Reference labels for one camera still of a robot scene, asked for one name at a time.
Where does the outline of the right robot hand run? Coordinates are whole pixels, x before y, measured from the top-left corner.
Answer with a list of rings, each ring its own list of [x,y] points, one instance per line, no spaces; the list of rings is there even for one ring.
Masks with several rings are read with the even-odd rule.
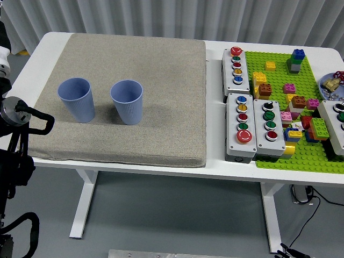
[[[277,251],[277,255],[275,255],[275,257],[295,257],[295,258],[310,258],[309,255],[304,254],[302,252],[299,252],[295,249],[292,249],[290,247],[288,247],[287,245],[280,243],[281,247],[283,248],[283,251],[278,250]]]

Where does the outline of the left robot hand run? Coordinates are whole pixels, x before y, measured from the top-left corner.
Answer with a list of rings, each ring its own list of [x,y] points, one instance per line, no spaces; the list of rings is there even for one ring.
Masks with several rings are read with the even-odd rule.
[[[2,21],[1,24],[1,65],[9,68],[8,56],[11,53],[11,43],[7,35],[5,25]]]

